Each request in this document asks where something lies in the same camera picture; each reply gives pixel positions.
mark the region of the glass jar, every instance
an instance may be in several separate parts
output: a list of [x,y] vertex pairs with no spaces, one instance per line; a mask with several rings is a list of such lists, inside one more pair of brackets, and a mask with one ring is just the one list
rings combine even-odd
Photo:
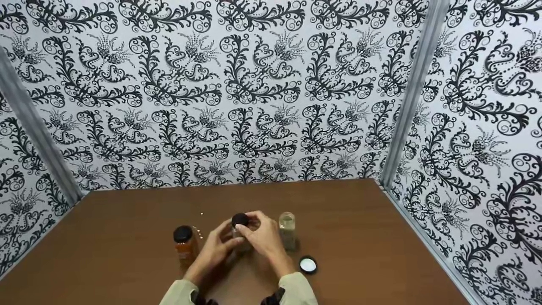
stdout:
[[199,254],[198,241],[190,226],[176,228],[173,232],[173,240],[179,257],[180,273],[184,274]]
[[295,251],[295,216],[290,212],[284,212],[279,217],[279,234],[286,251]]
[[[245,227],[248,227],[248,224],[250,223],[250,218],[244,214],[244,213],[237,213],[231,218],[231,233],[233,235],[233,238],[236,237],[244,237],[236,228],[235,225],[243,225]],[[241,245],[239,245],[236,248],[237,252],[243,253],[247,252],[252,248],[250,243],[245,239]]]

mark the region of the hand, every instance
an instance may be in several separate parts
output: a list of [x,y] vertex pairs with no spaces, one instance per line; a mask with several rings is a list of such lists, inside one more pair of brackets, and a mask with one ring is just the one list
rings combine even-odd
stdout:
[[201,252],[183,278],[199,286],[203,278],[243,241],[242,237],[232,238],[231,219],[224,221],[209,233]]
[[284,250],[276,221],[267,217],[261,211],[248,212],[246,214],[248,217],[258,220],[260,222],[260,227],[258,227],[256,231],[252,231],[251,229],[238,224],[235,228],[239,233],[245,236],[259,254],[269,260],[277,277],[281,278],[285,275],[294,273],[295,268],[292,260]]

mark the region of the clear glass jar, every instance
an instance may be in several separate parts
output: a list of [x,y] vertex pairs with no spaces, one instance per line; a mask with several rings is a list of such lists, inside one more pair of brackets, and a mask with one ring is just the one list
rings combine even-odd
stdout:
[[[231,218],[231,234],[233,235],[233,238],[236,238],[236,237],[243,237],[244,238],[244,236],[241,233],[239,233],[239,231],[235,228],[235,225],[239,224],[239,225],[243,225],[245,227],[248,227],[249,223],[250,223],[250,218],[246,214],[244,214],[244,213],[235,214]],[[244,252],[249,251],[251,248],[252,248],[252,246],[245,239],[244,242],[236,248],[236,251],[239,252],[239,253],[244,253]]]
[[290,212],[284,212],[279,217],[279,233],[282,244],[286,251],[295,251],[295,216]]

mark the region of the sleeve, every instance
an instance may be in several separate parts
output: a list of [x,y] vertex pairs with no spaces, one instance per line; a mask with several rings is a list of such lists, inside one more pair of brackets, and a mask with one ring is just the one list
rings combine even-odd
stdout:
[[194,305],[198,288],[190,281],[180,279],[174,281],[160,301],[160,305]]
[[318,305],[307,279],[299,272],[283,276],[279,289],[261,305]]

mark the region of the person's left hand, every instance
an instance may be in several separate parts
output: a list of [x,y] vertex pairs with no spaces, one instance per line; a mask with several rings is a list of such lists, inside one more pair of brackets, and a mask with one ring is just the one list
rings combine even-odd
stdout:
[[243,237],[232,238],[231,219],[224,221],[209,233],[201,252],[183,278],[199,286],[205,275],[225,260],[243,241]]

